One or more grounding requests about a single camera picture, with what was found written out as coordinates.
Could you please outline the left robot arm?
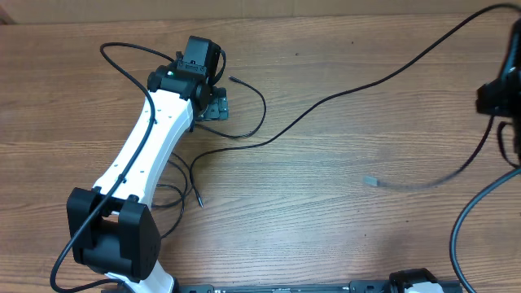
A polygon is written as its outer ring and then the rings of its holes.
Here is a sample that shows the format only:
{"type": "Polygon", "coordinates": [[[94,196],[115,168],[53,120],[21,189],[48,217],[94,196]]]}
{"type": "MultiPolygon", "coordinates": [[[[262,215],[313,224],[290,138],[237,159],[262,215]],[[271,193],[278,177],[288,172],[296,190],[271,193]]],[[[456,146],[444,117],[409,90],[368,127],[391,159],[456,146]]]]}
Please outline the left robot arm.
{"type": "Polygon", "coordinates": [[[225,67],[209,39],[191,36],[183,52],[152,72],[139,89],[142,112],[110,168],[89,190],[68,197],[74,260],[126,292],[174,292],[176,282],[158,261],[160,232],[151,204],[160,175],[181,136],[209,107],[225,67]]]}

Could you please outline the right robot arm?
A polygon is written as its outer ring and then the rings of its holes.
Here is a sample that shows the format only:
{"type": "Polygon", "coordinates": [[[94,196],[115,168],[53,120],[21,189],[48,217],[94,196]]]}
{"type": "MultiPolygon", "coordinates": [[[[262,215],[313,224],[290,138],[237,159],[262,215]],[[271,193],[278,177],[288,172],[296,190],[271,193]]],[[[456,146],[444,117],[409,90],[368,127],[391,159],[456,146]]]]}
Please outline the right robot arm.
{"type": "Polygon", "coordinates": [[[514,152],[520,158],[520,19],[512,25],[498,77],[479,87],[476,93],[479,114],[512,119],[514,152]]]}

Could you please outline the black USB cable long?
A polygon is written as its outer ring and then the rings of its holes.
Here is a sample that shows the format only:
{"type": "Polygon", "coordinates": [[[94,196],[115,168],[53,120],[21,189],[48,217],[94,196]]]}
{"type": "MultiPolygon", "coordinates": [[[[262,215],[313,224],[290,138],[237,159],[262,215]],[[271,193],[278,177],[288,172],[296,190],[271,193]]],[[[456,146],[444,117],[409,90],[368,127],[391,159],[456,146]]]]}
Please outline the black USB cable long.
{"type": "Polygon", "coordinates": [[[427,55],[429,52],[431,52],[433,49],[435,49],[439,44],[444,42],[447,38],[449,38],[454,33],[456,33],[460,28],[462,28],[466,24],[470,23],[472,20],[476,19],[477,17],[485,14],[486,12],[490,12],[490,11],[493,11],[493,10],[496,10],[496,9],[511,9],[513,11],[516,11],[517,13],[520,13],[520,5],[519,4],[508,3],[508,2],[493,4],[491,6],[482,8],[481,10],[473,13],[472,15],[469,15],[461,23],[457,24],[455,27],[450,29],[442,37],[440,37],[438,40],[433,42],[431,45],[429,45],[429,47],[427,47],[425,50],[423,50],[421,53],[419,53],[417,56],[415,56],[413,59],[411,59],[408,63],[406,63],[402,67],[398,68],[396,71],[390,73],[389,75],[387,75],[387,76],[385,76],[385,77],[383,77],[383,78],[381,78],[381,79],[379,79],[377,81],[373,81],[373,82],[371,82],[369,84],[361,85],[361,86],[356,87],[354,89],[345,90],[345,91],[342,91],[342,92],[339,92],[339,93],[336,93],[336,94],[332,94],[332,95],[327,96],[325,98],[322,98],[321,100],[316,102],[314,105],[312,105],[310,108],[308,108],[305,112],[303,112],[301,115],[299,115],[286,128],[281,130],[279,133],[275,134],[269,140],[267,140],[265,142],[260,142],[260,143],[257,143],[257,144],[253,144],[253,145],[248,145],[248,146],[234,146],[234,147],[226,147],[226,148],[215,149],[215,150],[212,150],[212,151],[205,151],[204,153],[202,153],[200,155],[197,155],[193,159],[191,165],[188,167],[188,170],[189,170],[191,187],[192,187],[193,191],[195,192],[195,197],[197,199],[198,205],[201,208],[204,207],[203,199],[202,199],[201,194],[198,191],[198,188],[196,187],[196,184],[195,184],[194,168],[195,168],[195,164],[197,163],[198,160],[202,159],[203,157],[205,157],[207,155],[213,155],[213,154],[221,153],[221,152],[225,152],[225,151],[240,151],[240,150],[253,149],[253,148],[257,148],[257,147],[263,147],[263,146],[266,146],[266,145],[270,144],[271,142],[274,142],[276,139],[280,138],[284,133],[286,133],[288,130],[290,130],[293,126],[295,126],[298,122],[300,122],[312,110],[316,109],[317,107],[321,106],[322,104],[324,104],[326,102],[329,102],[329,101],[331,101],[331,100],[333,100],[335,98],[339,98],[339,97],[342,97],[342,96],[345,96],[345,95],[348,95],[348,94],[354,94],[354,93],[362,91],[362,90],[367,90],[369,88],[375,87],[377,85],[380,85],[380,84],[384,83],[385,81],[388,81],[388,80],[392,79],[393,77],[397,76],[398,74],[402,73],[403,71],[405,71],[406,69],[411,67],[413,64],[417,63],[421,58],[423,58],[425,55],[427,55]]]}

